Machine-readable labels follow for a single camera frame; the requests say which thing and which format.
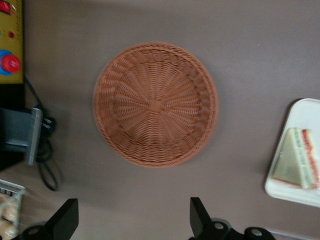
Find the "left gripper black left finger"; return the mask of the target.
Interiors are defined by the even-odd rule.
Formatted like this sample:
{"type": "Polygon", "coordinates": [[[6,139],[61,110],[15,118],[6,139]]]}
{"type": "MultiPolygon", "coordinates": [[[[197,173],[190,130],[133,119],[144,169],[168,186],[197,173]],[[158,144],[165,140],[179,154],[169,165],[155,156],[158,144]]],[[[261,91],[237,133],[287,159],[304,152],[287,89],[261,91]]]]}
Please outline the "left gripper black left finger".
{"type": "Polygon", "coordinates": [[[44,224],[33,225],[19,234],[17,240],[70,240],[79,225],[79,201],[68,199],[44,224]]]}

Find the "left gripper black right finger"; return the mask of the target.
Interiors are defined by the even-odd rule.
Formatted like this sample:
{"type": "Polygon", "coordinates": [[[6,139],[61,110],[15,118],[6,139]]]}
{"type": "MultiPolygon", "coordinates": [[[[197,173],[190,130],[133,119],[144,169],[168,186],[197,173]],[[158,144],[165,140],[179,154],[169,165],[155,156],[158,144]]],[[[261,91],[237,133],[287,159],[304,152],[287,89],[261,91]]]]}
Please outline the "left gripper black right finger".
{"type": "Polygon", "coordinates": [[[193,236],[190,240],[242,240],[236,232],[222,220],[212,220],[199,197],[190,198],[189,222],[193,236]]]}

